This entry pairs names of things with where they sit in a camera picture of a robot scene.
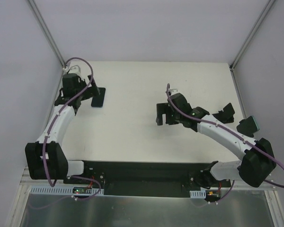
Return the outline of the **black folding phone stand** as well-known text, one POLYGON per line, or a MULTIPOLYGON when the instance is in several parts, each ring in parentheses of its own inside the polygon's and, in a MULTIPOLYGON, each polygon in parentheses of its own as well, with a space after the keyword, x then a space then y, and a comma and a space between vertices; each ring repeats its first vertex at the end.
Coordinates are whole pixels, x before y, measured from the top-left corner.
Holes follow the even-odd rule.
POLYGON ((218 113, 214 113, 213 116, 224 124, 233 123, 234 122, 234 114, 235 110, 231 103, 228 103, 222 110, 218 111, 218 113))

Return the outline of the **black phone blue edge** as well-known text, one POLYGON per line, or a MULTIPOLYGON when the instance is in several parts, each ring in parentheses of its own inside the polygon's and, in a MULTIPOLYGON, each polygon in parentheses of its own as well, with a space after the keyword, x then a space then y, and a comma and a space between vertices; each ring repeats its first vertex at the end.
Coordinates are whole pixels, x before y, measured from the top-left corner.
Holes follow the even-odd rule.
POLYGON ((236 129, 237 132, 253 138, 254 134, 259 131, 259 126, 254 116, 249 116, 248 118, 241 120, 236 129))

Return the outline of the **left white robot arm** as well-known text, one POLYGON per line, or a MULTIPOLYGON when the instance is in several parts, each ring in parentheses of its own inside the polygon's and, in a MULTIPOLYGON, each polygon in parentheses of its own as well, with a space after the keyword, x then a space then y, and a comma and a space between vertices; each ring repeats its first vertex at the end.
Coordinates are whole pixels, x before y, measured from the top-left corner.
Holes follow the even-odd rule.
POLYGON ((83 161, 67 160, 62 141, 67 128, 76 116, 82 101, 97 97, 100 90, 92 75, 86 82, 76 73, 66 73, 62 77, 62 87, 54 102, 53 115, 44 132, 25 147, 30 177, 33 180, 64 180, 74 176, 80 184, 90 180, 90 171, 84 168, 83 161))

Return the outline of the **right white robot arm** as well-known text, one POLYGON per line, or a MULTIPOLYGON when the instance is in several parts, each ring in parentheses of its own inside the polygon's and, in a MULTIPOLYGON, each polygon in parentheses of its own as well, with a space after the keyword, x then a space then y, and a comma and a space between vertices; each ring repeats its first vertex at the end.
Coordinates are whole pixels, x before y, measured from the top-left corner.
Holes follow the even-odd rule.
POLYGON ((170 99, 156 105, 157 125, 182 124, 218 142, 238 158, 231 162, 211 162, 194 176, 197 185, 210 188, 222 180, 241 179, 249 186, 258 188, 275 169, 276 163, 269 159, 274 154, 268 140, 256 140, 227 126, 234 121, 231 104, 218 113, 210 114, 199 106, 192 108, 181 93, 171 95, 170 99))

